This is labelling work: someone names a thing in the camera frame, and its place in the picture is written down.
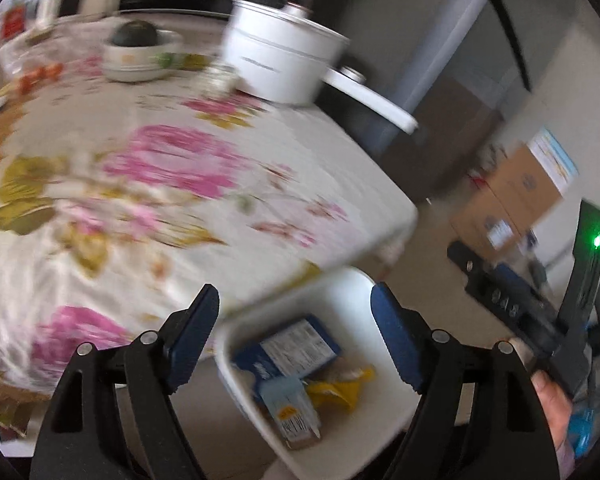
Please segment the person's right hand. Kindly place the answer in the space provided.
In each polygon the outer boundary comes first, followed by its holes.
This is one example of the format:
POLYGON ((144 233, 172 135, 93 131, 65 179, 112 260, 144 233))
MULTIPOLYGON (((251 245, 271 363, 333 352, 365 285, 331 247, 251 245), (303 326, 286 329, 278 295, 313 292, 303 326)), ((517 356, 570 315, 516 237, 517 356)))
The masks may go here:
POLYGON ((531 381, 550 427, 550 435, 554 442, 556 454, 560 458, 573 458, 573 452, 567 440, 568 426, 572 414, 571 402, 562 391, 562 388, 542 370, 534 372, 531 381))

